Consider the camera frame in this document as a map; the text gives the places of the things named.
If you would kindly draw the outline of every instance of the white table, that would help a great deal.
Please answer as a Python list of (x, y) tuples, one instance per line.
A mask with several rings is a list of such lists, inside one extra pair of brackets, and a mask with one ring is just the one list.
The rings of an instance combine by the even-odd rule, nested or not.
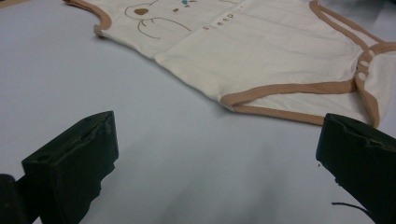
[[(322, 1), (396, 41), (396, 5)], [(372, 223), (315, 159), (320, 127), (234, 114), (92, 32), (60, 0), (0, 9), (0, 172), (89, 115), (113, 110), (120, 158), (81, 223)], [(396, 89), (379, 130), (396, 137)]]

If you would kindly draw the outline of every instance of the white baby bodysuit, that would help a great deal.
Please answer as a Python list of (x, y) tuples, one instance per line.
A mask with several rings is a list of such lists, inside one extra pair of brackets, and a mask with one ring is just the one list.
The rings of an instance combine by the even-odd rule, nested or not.
[(378, 126), (396, 43), (301, 0), (66, 0), (101, 18), (98, 35), (155, 60), (235, 112)]

